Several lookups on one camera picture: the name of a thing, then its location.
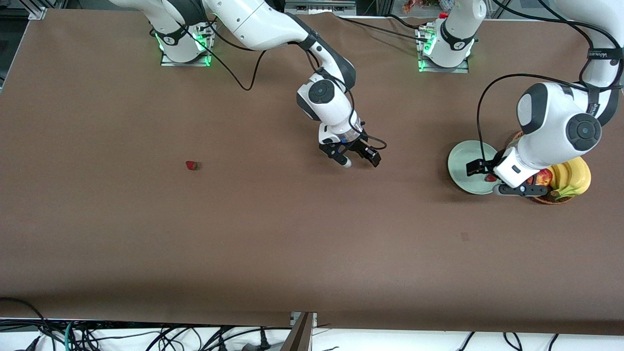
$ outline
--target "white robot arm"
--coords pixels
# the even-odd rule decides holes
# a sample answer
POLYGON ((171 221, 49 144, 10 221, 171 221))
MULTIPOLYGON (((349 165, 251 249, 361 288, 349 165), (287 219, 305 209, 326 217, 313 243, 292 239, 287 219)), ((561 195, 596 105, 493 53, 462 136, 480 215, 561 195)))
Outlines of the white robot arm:
POLYGON ((457 67, 470 54, 474 35, 486 14, 484 0, 455 0, 449 17, 433 22, 435 36, 423 53, 438 66, 457 67))
MULTIPOLYGON (((293 15, 274 10, 264 0, 135 0, 134 2, 156 6, 158 4, 154 3, 160 1, 170 21, 174 22, 178 29, 180 25, 188 27, 208 22, 207 16, 212 13, 217 15, 228 30, 249 49, 268 50, 286 44, 297 44, 302 50, 314 55, 321 65, 308 82, 299 88, 296 100, 309 118, 321 122, 319 148, 344 167, 351 166, 351 161, 344 155, 347 150, 357 152, 360 157, 377 167, 381 156, 367 143, 368 136, 362 128, 363 122, 345 95, 355 85, 355 68, 303 21, 293 15)), ((141 11, 145 8, 145 6, 133 7, 141 11)), ((192 56, 194 51, 189 52, 189 56, 192 56)))
POLYGON ((589 30, 595 48, 578 89, 557 83, 530 87, 517 105, 517 118, 524 135, 511 142, 492 161, 467 164, 468 175, 493 173, 504 185, 499 195, 528 194, 521 185, 539 170, 582 156, 600 141, 602 127, 617 110, 619 89, 601 89, 618 84, 622 74, 624 43, 624 2, 621 0, 555 0, 564 15, 592 24, 609 33, 614 43, 597 31, 589 30))
POLYGON ((203 52, 193 37, 185 35, 160 0, 109 0, 119 7, 137 9, 147 17, 160 43, 162 51, 175 62, 192 61, 203 52))

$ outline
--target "black cable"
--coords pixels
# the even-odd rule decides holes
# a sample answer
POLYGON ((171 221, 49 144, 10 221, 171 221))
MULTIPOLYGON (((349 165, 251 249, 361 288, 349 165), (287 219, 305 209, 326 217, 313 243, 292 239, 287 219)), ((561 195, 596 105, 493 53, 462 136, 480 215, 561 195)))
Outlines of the black cable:
POLYGON ((507 333, 503 333, 503 338, 505 338, 505 342, 507 343, 507 345, 515 349, 515 351, 522 351, 522 343, 520 342, 520 338, 518 337, 518 334, 516 333, 512 333, 512 334, 514 335, 515 340, 518 342, 518 346, 516 347, 514 344, 511 343, 511 341, 509 341, 509 339, 507 338, 507 333))
POLYGON ((204 344, 204 346, 199 350, 199 351, 205 351, 208 349, 208 347, 210 346, 210 344, 212 344, 216 339, 219 338, 219 336, 222 336, 223 334, 227 333, 228 331, 234 329, 234 327, 231 327, 229 325, 224 325, 222 326, 219 330, 217 330, 209 339, 208 341, 206 341, 206 343, 204 344))
POLYGON ((577 21, 571 21, 571 20, 567 20, 567 19, 552 19, 552 18, 547 18, 547 17, 532 16, 532 15, 529 15, 529 14, 525 14, 525 13, 513 10, 513 9, 503 5, 498 0, 492 0, 492 1, 494 3, 496 3, 496 5, 498 5, 498 6, 502 7, 503 9, 507 10, 508 12, 510 12, 512 14, 515 14, 517 16, 520 16, 520 17, 524 17, 524 18, 528 18, 528 19, 534 19, 534 20, 537 20, 537 21, 544 21, 544 22, 564 23, 564 24, 568 24, 568 25, 572 25, 573 24, 575 26, 593 29, 594 31, 599 32, 600 34, 602 34, 605 37, 607 37, 607 39, 609 39, 609 41, 611 41, 611 43, 613 43, 613 45, 617 49, 621 49, 622 48, 620 46, 620 43, 618 43, 618 41, 615 40, 615 38, 610 33, 606 32, 604 29, 602 29, 600 27, 594 26, 593 24, 577 22, 577 21))
POLYGON ((101 341, 101 340, 108 340, 108 339, 126 339, 126 338, 140 337, 140 336, 143 336, 143 335, 154 334, 154 333, 160 333, 160 332, 146 332, 146 333, 141 333, 141 334, 124 335, 124 336, 118 336, 118 337, 94 338, 94 339, 91 339, 91 340, 92 341, 101 341))
POLYGON ((422 42, 426 42, 427 41, 427 39, 425 39, 425 38, 415 37, 415 36, 408 36, 407 34, 403 34, 403 33, 399 33, 399 32, 393 32, 393 31, 390 31, 390 30, 385 29, 385 28, 371 26, 370 24, 357 22, 357 21, 354 21, 352 19, 348 19, 348 18, 344 18, 344 17, 338 17, 338 18, 342 19, 343 21, 359 24, 360 26, 377 29, 378 31, 394 34, 394 35, 397 35, 397 36, 406 37, 406 38, 409 38, 409 39, 412 39, 412 40, 415 40, 415 41, 422 41, 422 42))
MULTIPOLYGON (((569 21, 565 18, 563 18, 561 15, 557 14, 555 11, 553 11, 550 7, 545 6, 546 10, 548 10, 550 13, 552 13, 553 15, 555 15, 557 17, 557 19, 552 19, 552 18, 546 18, 546 17, 538 17, 538 16, 531 16, 528 14, 524 14, 521 12, 518 12, 516 10, 513 10, 505 5, 503 5, 502 3, 498 2, 498 0, 492 0, 493 2, 495 2, 498 6, 500 6, 501 8, 507 10, 508 12, 515 14, 517 16, 520 17, 524 17, 524 18, 528 18, 528 19, 534 19, 534 20, 538 20, 538 21, 544 21, 544 22, 552 22, 552 23, 564 23, 567 24, 571 27, 573 27, 575 30, 577 30, 578 32, 583 32, 581 31, 579 28, 577 27, 584 27, 584 28, 588 28, 588 29, 593 29, 596 32, 599 32, 600 34, 604 35, 609 41, 611 41, 611 43, 613 44, 613 46, 615 47, 615 49, 621 50, 622 47, 620 45, 620 43, 608 32, 606 32, 604 29, 598 27, 598 26, 594 26, 593 24, 588 24, 588 23, 583 23, 583 22, 577 22, 577 21, 569 21)), ((583 32, 583 37, 587 40, 587 42, 590 45, 590 49, 593 49, 593 42, 592 40, 589 38, 589 36, 583 32)), ((583 73, 585 72, 587 66, 589 66, 589 62, 590 60, 588 60, 585 65, 583 66, 583 69, 581 70, 581 73, 579 74, 579 81, 583 82, 583 73)), ((624 69, 622 68, 622 66, 624 66, 624 60, 619 60, 619 67, 618 67, 618 73, 615 77, 615 79, 613 80, 613 82, 609 85, 609 87, 614 87, 617 84, 620 83, 620 79, 622 78, 622 72, 624 71, 624 69)))
POLYGON ((221 34, 219 34, 219 32, 217 32, 217 29, 216 29, 216 28, 214 28, 214 27, 212 26, 212 24, 213 24, 215 21, 216 21, 216 20, 214 20, 214 21, 212 21, 212 22, 208 21, 208 27, 210 27, 210 29, 212 29, 212 31, 213 31, 213 32, 214 32, 214 33, 215 33, 215 34, 216 34, 216 35, 217 35, 217 36, 218 36, 218 37, 219 37, 222 41, 225 41, 227 44, 229 44, 229 45, 231 45, 231 46, 233 46, 233 47, 235 47, 235 48, 237 48, 237 49, 240 49, 240 50, 244 50, 244 51, 256 51, 256 50, 252 50, 252 49, 250 49, 250 48, 248 48, 248 47, 243 47, 243 46, 236 45, 236 44, 234 44, 234 43, 230 42, 228 39, 225 39, 225 38, 224 38, 221 34))
POLYGON ((291 328, 289 328, 289 327, 263 327, 263 328, 258 328, 258 329, 246 330, 244 332, 236 333, 236 334, 230 335, 227 338, 224 338, 223 341, 219 341, 219 343, 217 343, 215 345, 212 345, 210 348, 208 348, 208 351, 212 351, 213 349, 221 346, 221 344, 225 344, 225 342, 227 340, 230 340, 230 339, 235 338, 235 337, 239 337, 239 336, 244 335, 244 334, 249 334, 249 333, 253 333, 253 332, 259 332, 261 329, 264 329, 264 330, 290 330, 291 328))
POLYGON ((256 82, 256 75, 258 74, 258 66, 260 66, 260 60, 262 60, 262 56, 265 55, 266 50, 261 52, 260 55, 258 56, 258 61, 256 62, 256 67, 253 70, 253 77, 251 78, 251 84, 249 85, 249 87, 244 87, 243 83, 240 82, 238 77, 236 77, 236 74, 234 74, 234 72, 232 72, 232 70, 228 67, 228 65, 225 64, 225 62, 223 62, 223 60, 221 60, 217 55, 215 55, 215 53, 212 52, 212 50, 210 50, 208 47, 206 47, 206 45, 204 45, 204 43, 202 43, 201 41, 197 40, 197 38, 193 37, 189 33, 189 31, 188 31, 188 29, 186 27, 184 27, 183 25, 181 25, 179 23, 178 23, 178 25, 180 25, 180 28, 182 28, 184 30, 185 34, 187 34, 188 36, 192 37, 195 42, 199 43, 199 45, 201 45, 206 51, 208 51, 212 56, 214 56, 214 58, 217 59, 217 61, 219 61, 223 65, 223 67, 225 67, 225 69, 232 75, 232 77, 234 77, 234 80, 236 80, 236 82, 241 87, 241 89, 243 89, 244 91, 250 91, 253 88, 253 84, 256 82))
POLYGON ((181 334, 183 334, 184 332, 188 331, 189 329, 192 329, 192 328, 191 328, 191 327, 187 327, 187 328, 182 329, 182 331, 181 331, 181 332, 179 332, 178 334, 175 334, 175 335, 174 335, 171 339, 166 339, 166 338, 165 338, 166 340, 168 340, 168 341, 167 341, 168 343, 167 343, 167 344, 165 344, 165 346, 163 347, 163 350, 167 349, 167 346, 168 346, 168 345, 170 345, 170 344, 171 344, 171 343, 172 343, 172 342, 173 342, 173 341, 174 341, 174 340, 175 340, 178 336, 180 336, 180 335, 181 335, 181 334))
POLYGON ((546 9, 546 11, 550 12, 553 16, 559 18, 560 20, 565 21, 568 26, 572 27, 575 31, 577 31, 580 35, 582 35, 587 41, 587 44, 589 44, 590 48, 593 49, 593 42, 589 38, 589 35, 587 35, 587 33, 583 32, 583 30, 577 27, 576 25, 569 23, 565 17, 561 16, 559 13, 553 10, 550 6, 548 6, 548 4, 544 2, 544 0, 537 0, 537 2, 539 2, 546 9))
POLYGON ((43 322, 43 324, 46 326, 48 331, 50 331, 50 333, 52 332, 52 328, 50 328, 50 325, 47 323, 47 320, 43 317, 41 312, 39 312, 39 310, 37 310, 35 306, 31 305, 29 302, 24 301, 22 299, 16 299, 14 297, 0 297, 0 302, 1 301, 15 302, 17 304, 22 304, 22 305, 27 306, 29 309, 35 312, 35 314, 37 315, 37 317, 39 317, 39 319, 41 319, 41 322, 43 322))
POLYGON ((197 335, 197 339, 199 339, 199 348, 197 349, 199 351, 202 349, 202 345, 203 345, 202 336, 199 335, 199 333, 197 332, 197 330, 195 330, 195 328, 192 328, 191 330, 193 331, 193 333, 195 333, 195 335, 197 335))
MULTIPOLYGON (((588 89, 586 87, 584 87, 584 86, 578 86, 578 85, 575 85, 575 84, 572 84, 572 83, 568 83, 568 82, 562 81, 560 79, 546 77, 546 76, 541 76, 539 74, 515 73, 515 74, 508 74, 506 76, 502 76, 502 77, 498 77, 497 79, 494 79, 490 84, 487 85, 485 90, 483 90, 483 93, 481 94, 481 97, 479 98, 479 103, 477 105, 477 132, 479 133, 479 144, 481 146, 481 156, 483 157, 483 160, 485 160, 485 151, 483 149, 483 136, 481 134, 481 122, 480 122, 481 103, 483 102, 483 98, 485 97, 485 94, 487 93, 487 91, 494 84, 496 84, 499 81, 502 81, 503 79, 511 78, 511 77, 539 78, 539 79, 544 79, 545 81, 551 81, 551 82, 559 83, 561 85, 568 86, 568 87, 571 87, 573 89, 578 89, 578 90, 585 91, 585 92, 588 91, 588 89)), ((619 88, 620 87, 600 88, 600 91, 602 92, 602 91, 607 91, 607 90, 612 90, 612 89, 619 89, 619 88)))
POLYGON ((462 347, 459 348, 458 351, 464 351, 466 349, 466 347, 468 346, 468 343, 470 342, 470 339, 472 339, 472 336, 475 334, 475 332, 470 332, 470 334, 468 334, 468 337, 466 338, 466 340, 464 340, 464 344, 462 345, 462 347))
POLYGON ((314 67, 314 65, 312 65, 312 69, 314 69, 314 71, 316 72, 317 69, 321 68, 321 63, 318 62, 318 59, 316 58, 316 56, 314 56, 314 54, 312 54, 312 52, 310 52, 309 49, 306 51, 306 54, 308 55, 308 59, 310 59, 310 56, 312 56, 312 58, 316 62, 316 67, 314 67))
POLYGON ((415 26, 413 24, 409 24, 406 21, 403 21, 403 18, 401 18, 401 17, 399 17, 399 16, 397 16, 395 14, 388 14, 388 15, 386 15, 386 17, 394 18, 395 20, 399 21, 399 23, 401 23, 403 26, 406 26, 406 27, 411 28, 411 29, 418 29, 418 27, 420 27, 420 26, 415 26))
POLYGON ((548 344, 548 351, 552 351, 552 345, 555 343, 555 340, 559 337, 559 334, 553 335, 552 339, 550 339, 550 343, 548 344))
POLYGON ((150 349, 151 349, 154 345, 156 345, 157 343, 159 343, 159 342, 163 339, 163 337, 164 337, 164 336, 166 336, 168 333, 170 333, 170 332, 171 332, 172 330, 174 330, 174 329, 176 329, 176 327, 171 327, 171 328, 169 328, 169 329, 167 329, 167 330, 164 330, 164 331, 162 331, 162 332, 158 333, 158 336, 157 336, 157 337, 155 337, 155 338, 152 340, 152 342, 150 342, 150 344, 147 346, 147 349, 145 349, 145 351, 150 351, 150 349))
POLYGON ((351 127, 351 128, 352 128, 354 131, 356 131, 359 135, 358 135, 358 138, 357 138, 357 139, 355 139, 355 140, 354 140, 354 141, 352 141, 350 144, 348 144, 348 145, 347 145, 347 148, 345 148, 342 152, 339 152, 339 153, 340 153, 340 154, 344 154, 344 153, 345 153, 347 150, 349 150, 349 148, 350 148, 350 147, 351 147, 351 146, 352 146, 352 145, 353 145, 353 144, 354 144, 354 143, 355 143, 355 142, 356 142, 359 138, 361 138, 362 136, 367 137, 368 139, 374 140, 374 141, 379 142, 379 143, 381 143, 381 144, 382 144, 382 146, 381 146, 381 147, 373 147, 373 146, 369 146, 369 147, 370 147, 371 149, 373 149, 373 150, 383 150, 383 149, 387 148, 387 147, 388 147, 387 142, 385 142, 385 141, 383 141, 383 140, 381 140, 381 139, 379 139, 379 138, 376 138, 376 137, 370 136, 369 134, 367 134, 367 133, 365 133, 365 132, 363 132, 363 131, 360 131, 358 128, 355 128, 355 126, 354 126, 354 125, 353 125, 353 123, 351 122, 351 117, 353 117, 353 114, 355 113, 355 100, 354 100, 354 98, 353 98, 353 93, 351 92, 351 90, 350 90, 349 88, 347 88, 347 85, 346 85, 343 81, 341 81, 340 79, 338 79, 337 77, 334 77, 334 76, 332 76, 332 75, 330 75, 330 74, 324 74, 324 73, 322 73, 322 72, 319 72, 319 70, 318 70, 317 68, 315 68, 315 67, 314 67, 314 64, 312 63, 312 58, 310 58, 310 55, 311 55, 311 54, 310 54, 310 52, 309 52, 309 51, 306 51, 306 55, 308 56, 308 62, 310 62, 310 66, 312 67, 312 69, 314 70, 314 72, 315 72, 315 73, 317 73, 317 74, 319 74, 319 75, 323 76, 324 78, 325 78, 325 77, 329 77, 331 80, 334 80, 334 83, 339 82, 340 84, 342 84, 342 85, 343 85, 343 87, 344 87, 344 89, 346 90, 346 92, 349 94, 349 97, 351 98, 351 112, 349 113, 349 117, 348 117, 347 121, 349 122, 349 127, 351 127))

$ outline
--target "table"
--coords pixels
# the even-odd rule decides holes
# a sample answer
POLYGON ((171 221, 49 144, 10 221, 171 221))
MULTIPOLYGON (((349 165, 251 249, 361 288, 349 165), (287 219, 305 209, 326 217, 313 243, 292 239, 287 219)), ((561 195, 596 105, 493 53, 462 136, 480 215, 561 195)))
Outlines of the table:
MULTIPOLYGON (((576 32, 486 21, 469 74, 430 74, 409 39, 302 19, 358 70, 356 110, 389 143, 377 169, 317 149, 296 46, 267 52, 243 92, 219 64, 160 67, 141 13, 31 21, 0 95, 0 294, 57 318, 287 325, 314 310, 333 327, 624 332, 621 109, 568 204, 465 194, 446 171, 490 81, 576 79, 576 32)), ((217 54, 250 80, 257 54, 217 54)), ((519 129, 535 82, 489 93, 486 142, 519 129)))

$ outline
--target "light green plate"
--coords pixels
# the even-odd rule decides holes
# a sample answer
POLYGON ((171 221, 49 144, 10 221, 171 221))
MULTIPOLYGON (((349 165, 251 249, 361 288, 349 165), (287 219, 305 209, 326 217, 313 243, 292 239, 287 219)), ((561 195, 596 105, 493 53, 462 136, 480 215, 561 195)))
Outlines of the light green plate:
MULTIPOLYGON (((496 155, 496 150, 488 144, 483 144, 485 158, 491 160, 496 155)), ((457 186, 477 195, 486 195, 492 192, 496 184, 500 181, 486 182, 485 174, 476 174, 469 177, 466 174, 466 164, 476 159, 482 158, 479 141, 468 140, 457 144, 449 154, 449 173, 457 186)))

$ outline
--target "red object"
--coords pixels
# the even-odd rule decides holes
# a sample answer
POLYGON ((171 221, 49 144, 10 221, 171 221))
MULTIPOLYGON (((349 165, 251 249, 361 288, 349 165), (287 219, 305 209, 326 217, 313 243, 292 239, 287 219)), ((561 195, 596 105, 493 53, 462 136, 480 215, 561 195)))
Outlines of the red object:
POLYGON ((199 164, 195 161, 187 161, 187 168, 189 171, 197 171, 199 164))

